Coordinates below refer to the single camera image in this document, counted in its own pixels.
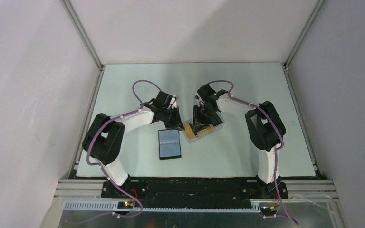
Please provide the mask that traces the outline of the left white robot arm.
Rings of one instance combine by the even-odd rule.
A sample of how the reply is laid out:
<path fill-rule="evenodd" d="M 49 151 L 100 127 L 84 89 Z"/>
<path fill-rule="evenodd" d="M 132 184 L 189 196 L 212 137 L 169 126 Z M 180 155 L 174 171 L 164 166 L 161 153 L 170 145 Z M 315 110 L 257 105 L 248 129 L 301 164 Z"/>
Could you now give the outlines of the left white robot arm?
<path fill-rule="evenodd" d="M 176 96 L 160 91 L 156 98 L 142 103 L 133 111 L 115 117 L 99 113 L 83 139 L 87 164 L 100 167 L 114 184 L 113 192 L 120 198 L 129 196 L 131 192 L 131 184 L 126 182 L 129 174 L 119 158 L 124 135 L 156 122 L 162 122 L 167 130 L 184 130 Z"/>

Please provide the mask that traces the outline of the clear plastic card tray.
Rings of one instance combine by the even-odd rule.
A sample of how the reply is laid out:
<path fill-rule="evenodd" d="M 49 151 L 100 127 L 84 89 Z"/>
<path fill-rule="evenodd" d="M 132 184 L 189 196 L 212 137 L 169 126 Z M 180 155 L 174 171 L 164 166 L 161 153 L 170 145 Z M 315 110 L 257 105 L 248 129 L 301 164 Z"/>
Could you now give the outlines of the clear plastic card tray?
<path fill-rule="evenodd" d="M 199 128 L 198 131 L 193 131 L 193 118 L 183 122 L 184 125 L 184 135 L 188 141 L 188 143 L 193 143 L 197 140 L 200 140 L 216 131 L 219 131 L 223 128 L 224 125 L 224 119 L 219 113 L 215 114 L 215 125 L 210 124 L 208 126 L 202 126 Z"/>

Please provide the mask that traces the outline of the black card holder wallet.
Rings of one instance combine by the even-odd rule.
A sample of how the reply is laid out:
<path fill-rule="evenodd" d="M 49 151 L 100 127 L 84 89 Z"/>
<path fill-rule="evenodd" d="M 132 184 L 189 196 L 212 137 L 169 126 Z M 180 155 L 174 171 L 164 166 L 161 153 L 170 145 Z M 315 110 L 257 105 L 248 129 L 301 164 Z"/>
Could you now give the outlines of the black card holder wallet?
<path fill-rule="evenodd" d="M 159 159 L 178 159 L 182 157 L 180 145 L 180 131 L 178 130 L 159 130 Z"/>

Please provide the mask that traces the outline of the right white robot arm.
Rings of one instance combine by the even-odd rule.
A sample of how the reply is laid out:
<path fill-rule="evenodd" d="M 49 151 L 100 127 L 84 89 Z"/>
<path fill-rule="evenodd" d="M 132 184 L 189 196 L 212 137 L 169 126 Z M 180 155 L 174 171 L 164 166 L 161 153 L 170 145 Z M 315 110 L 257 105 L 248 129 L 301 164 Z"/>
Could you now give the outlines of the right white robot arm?
<path fill-rule="evenodd" d="M 283 147 L 286 128 L 270 101 L 253 103 L 235 98 L 230 91 L 215 91 L 210 84 L 201 86 L 195 95 L 193 118 L 185 127 L 189 140 L 199 139 L 222 128 L 222 112 L 244 116 L 252 143 L 260 150 L 257 177 L 261 183 L 258 194 L 265 199 L 277 191 L 278 152 Z"/>

